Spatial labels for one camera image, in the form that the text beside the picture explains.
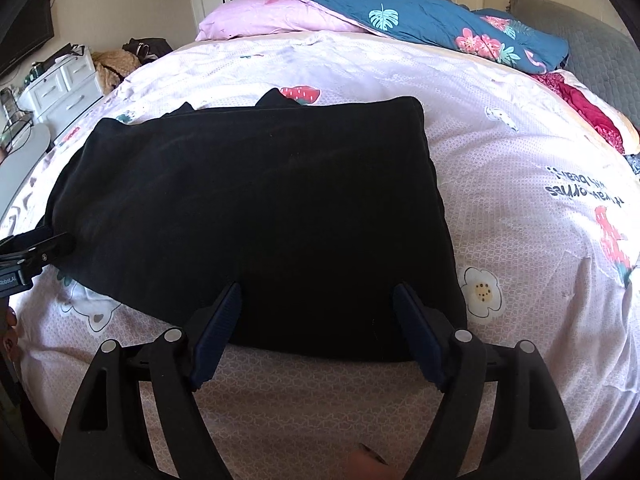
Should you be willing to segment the operator hand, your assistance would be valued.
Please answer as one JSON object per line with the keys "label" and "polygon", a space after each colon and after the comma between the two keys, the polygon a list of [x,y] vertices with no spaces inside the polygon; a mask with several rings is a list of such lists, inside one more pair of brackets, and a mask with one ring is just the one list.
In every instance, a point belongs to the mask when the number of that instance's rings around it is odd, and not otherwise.
{"label": "operator hand", "polygon": [[348,480],[398,480],[398,472],[364,444],[352,451],[346,460]]}

